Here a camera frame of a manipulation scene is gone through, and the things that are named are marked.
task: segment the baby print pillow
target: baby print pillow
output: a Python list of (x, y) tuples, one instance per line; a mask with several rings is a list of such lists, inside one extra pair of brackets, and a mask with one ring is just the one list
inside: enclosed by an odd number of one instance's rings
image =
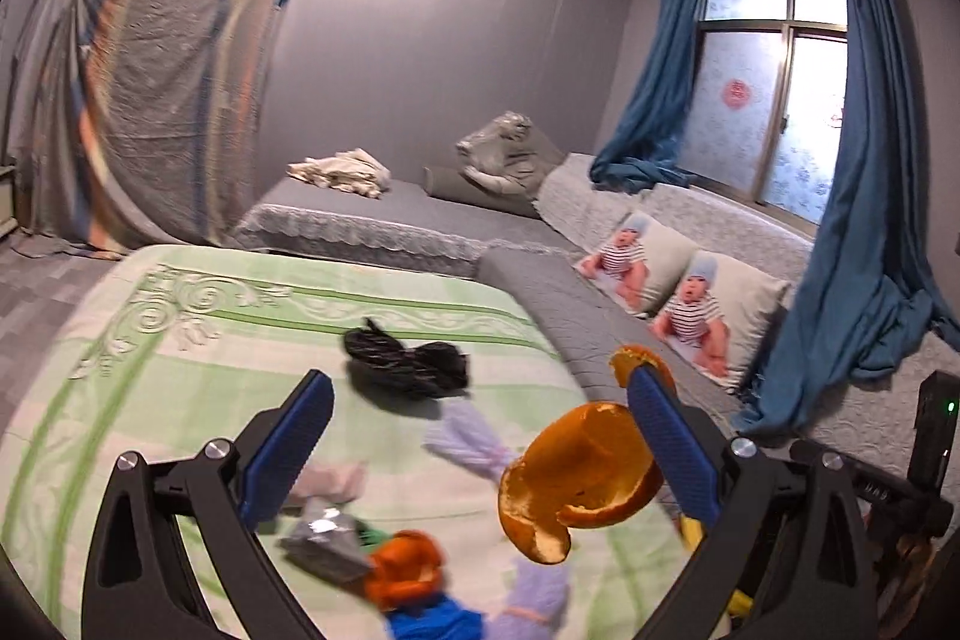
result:
[(750, 368), (789, 285), (730, 256), (700, 250), (651, 328), (732, 390)]
[(641, 316), (656, 311), (696, 252), (692, 239), (637, 211), (576, 268), (628, 313)]

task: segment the green bedspread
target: green bedspread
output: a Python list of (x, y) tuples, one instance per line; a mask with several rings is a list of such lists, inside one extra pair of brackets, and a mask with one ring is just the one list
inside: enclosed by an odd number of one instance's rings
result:
[[(522, 448), (583, 394), (527, 314), (501, 290), (424, 273), (200, 247), (151, 247), (90, 292), (59, 334), (0, 444), (2, 542), (21, 578), (70, 640), (80, 636), (86, 552), (119, 453), (193, 455), (235, 437), (317, 367), (336, 387), (316, 461), (366, 461), (352, 506), (383, 530), (419, 528), (448, 554), (449, 592), (497, 613), (517, 552), (499, 527), (496, 490), (429, 455), (429, 421), (381, 410), (349, 386), (339, 335), (371, 316), (394, 335), (444, 339), (470, 355), (472, 395), (510, 447)], [(290, 528), (282, 520), (277, 534)], [(200, 533), (184, 539), (210, 608), (244, 637)], [(282, 558), (261, 540), (330, 640), (379, 640), (361, 600)], [(562, 640), (632, 637), (685, 563), (659, 506), (608, 530), (578, 531)]]

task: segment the striped shirt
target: striped shirt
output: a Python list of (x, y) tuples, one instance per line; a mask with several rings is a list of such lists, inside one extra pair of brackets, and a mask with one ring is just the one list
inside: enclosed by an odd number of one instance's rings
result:
[(700, 340), (709, 330), (707, 324), (723, 317), (720, 305), (710, 292), (705, 293), (699, 301), (690, 302), (690, 304), (683, 303), (683, 300), (674, 293), (664, 305), (664, 312), (670, 316), (677, 338), (687, 345), (699, 345)]
[(614, 247), (613, 243), (609, 242), (604, 245), (600, 254), (603, 271), (613, 274), (630, 271), (630, 267), (637, 261), (647, 263), (646, 256), (643, 255), (643, 245), (636, 241), (627, 247)]

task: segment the gray mattress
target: gray mattress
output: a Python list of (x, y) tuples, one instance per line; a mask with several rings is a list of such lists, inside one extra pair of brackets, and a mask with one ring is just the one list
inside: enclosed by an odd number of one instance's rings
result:
[(470, 277), (493, 247), (578, 252), (546, 223), (434, 199), (418, 185), (391, 183), (367, 199), (285, 177), (244, 216), (234, 247)]
[[(627, 343), (656, 348), (677, 381), (680, 400), (705, 410), (721, 431), (733, 435), (728, 417), (740, 404), (659, 342), (643, 321), (629, 316), (558, 258), (496, 249), (480, 261), (476, 279), (506, 290), (528, 311), (568, 363), (588, 399), (626, 404), (608, 360)], [(913, 449), (913, 419), (920, 382), (935, 369), (960, 374), (960, 356), (928, 333), (920, 350), (904, 360), (890, 381), (872, 389), (848, 386), (822, 400), (804, 434), (830, 447), (906, 477)], [(786, 447), (771, 451), (786, 458)], [(960, 431), (944, 479), (944, 498), (960, 507)], [(675, 510), (669, 489), (659, 499)], [(952, 528), (960, 513), (954, 513)]]

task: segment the purple cloth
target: purple cloth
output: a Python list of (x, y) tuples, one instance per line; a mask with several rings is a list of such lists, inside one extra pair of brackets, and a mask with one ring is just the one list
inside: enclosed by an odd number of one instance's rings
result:
[[(484, 635), (486, 640), (552, 640), (568, 598), (569, 571), (565, 564), (534, 564), (522, 558), (517, 563), (517, 580), (507, 597), (507, 608), (494, 618)], [(510, 608), (518, 608), (517, 614)], [(521, 613), (532, 613), (542, 621)]]
[(424, 448), (498, 485), (503, 471), (517, 458), (466, 399), (443, 403), (443, 417), (427, 429)]

